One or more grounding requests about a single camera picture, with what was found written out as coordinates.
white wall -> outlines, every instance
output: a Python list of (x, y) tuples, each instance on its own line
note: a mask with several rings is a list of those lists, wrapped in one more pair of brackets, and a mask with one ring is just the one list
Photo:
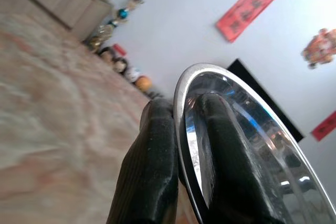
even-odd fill
[(307, 136), (300, 145), (336, 202), (336, 134), (320, 143), (309, 135), (336, 109), (336, 62), (310, 70), (300, 55), (319, 29), (336, 28), (335, 0), (275, 0), (230, 44), (214, 24), (236, 1), (145, 0), (108, 44), (122, 45), (169, 97), (188, 66), (240, 58)]

orange ball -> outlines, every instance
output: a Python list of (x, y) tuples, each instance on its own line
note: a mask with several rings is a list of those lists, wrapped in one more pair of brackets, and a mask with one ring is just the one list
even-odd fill
[(141, 91), (145, 92), (152, 86), (152, 81), (147, 76), (140, 76), (139, 79), (135, 82), (135, 85)]

red banner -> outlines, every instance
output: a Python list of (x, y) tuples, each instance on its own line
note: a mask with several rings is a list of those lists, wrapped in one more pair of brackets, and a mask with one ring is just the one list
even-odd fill
[(327, 119), (325, 119), (319, 126), (317, 126), (311, 132), (311, 134), (317, 139), (317, 141), (321, 141), (335, 128), (336, 128), (336, 111), (332, 113)]
[(228, 41), (233, 42), (272, 1), (239, 0), (216, 26)]

shiny metal surface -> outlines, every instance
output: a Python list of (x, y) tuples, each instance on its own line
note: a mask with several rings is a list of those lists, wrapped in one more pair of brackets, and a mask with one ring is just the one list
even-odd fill
[(174, 96), (181, 169), (200, 223), (203, 223), (202, 211), (206, 210), (211, 194), (205, 185), (209, 184), (211, 178), (202, 176), (200, 156), (209, 150), (203, 149), (200, 137), (196, 135), (193, 105), (197, 97), (204, 93), (219, 94), (230, 104), (247, 141), (261, 156), (277, 182), (293, 223), (336, 223), (335, 209), (324, 188), (298, 144), (272, 109), (237, 76), (206, 63), (185, 70)]

